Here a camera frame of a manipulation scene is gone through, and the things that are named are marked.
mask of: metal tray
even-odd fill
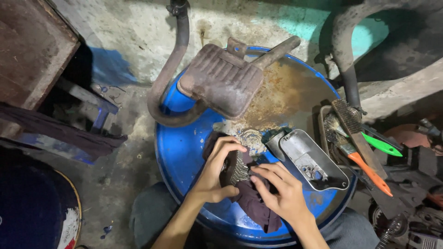
[[[275,144],[280,137],[279,146],[273,146],[270,150],[276,157],[280,157],[280,161],[289,172],[302,182],[304,190],[324,191],[348,188],[349,179],[346,174],[306,132],[295,129],[283,137],[281,133],[277,134],[274,137],[275,140],[271,139],[271,145]]]

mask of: orange handle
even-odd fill
[[[353,160],[360,166],[360,168],[369,176],[372,182],[374,182],[375,186],[377,186],[385,194],[389,195],[390,197],[393,197],[389,186],[380,176],[377,175],[377,173],[374,172],[373,169],[369,168],[369,166],[363,161],[358,152],[349,154],[348,158]]]

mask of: blue barrel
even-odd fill
[[[269,49],[264,47],[248,47],[245,60],[252,61],[267,51]],[[177,76],[165,93],[162,109],[168,115],[184,112],[195,103],[177,89],[177,81],[182,74]],[[178,203],[183,201],[205,163],[202,150],[213,130],[236,136],[253,153],[265,156],[269,162],[277,161],[261,143],[262,135],[269,130],[296,127],[319,141],[316,127],[318,111],[325,101],[339,98],[329,82],[303,61],[290,55],[266,68],[264,77],[263,85],[239,121],[225,120],[220,114],[208,109],[198,120],[185,127],[169,128],[157,124],[155,152],[158,165],[169,191]],[[345,173],[351,179],[346,191],[303,192],[320,230],[341,214],[355,190],[356,178],[350,172]],[[283,223],[278,231],[265,233],[236,202],[231,203],[228,199],[220,203],[206,203],[197,221],[252,247],[270,248],[296,243],[290,235],[291,227]]]
[[[82,218],[74,185],[27,156],[5,163],[13,154],[0,166],[0,248],[73,249]]]

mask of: orange-handled brush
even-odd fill
[[[360,168],[368,175],[369,179],[385,194],[393,197],[391,189],[386,182],[373,169],[371,169],[361,158],[360,154],[343,136],[337,136],[337,147],[351,160],[360,166]]]

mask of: green-handled brush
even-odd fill
[[[335,116],[334,114],[328,114],[325,118],[325,128],[327,130],[333,130],[336,133],[344,136],[344,137],[349,137],[346,132],[343,130],[343,128],[340,126],[340,121],[338,120],[337,116]],[[372,146],[374,146],[375,148],[383,151],[386,154],[390,154],[393,156],[403,156],[397,149],[395,149],[393,146],[391,146],[388,143],[385,143],[381,140],[378,140],[376,138],[370,137],[368,135],[366,135],[364,132],[362,132],[365,140]]]

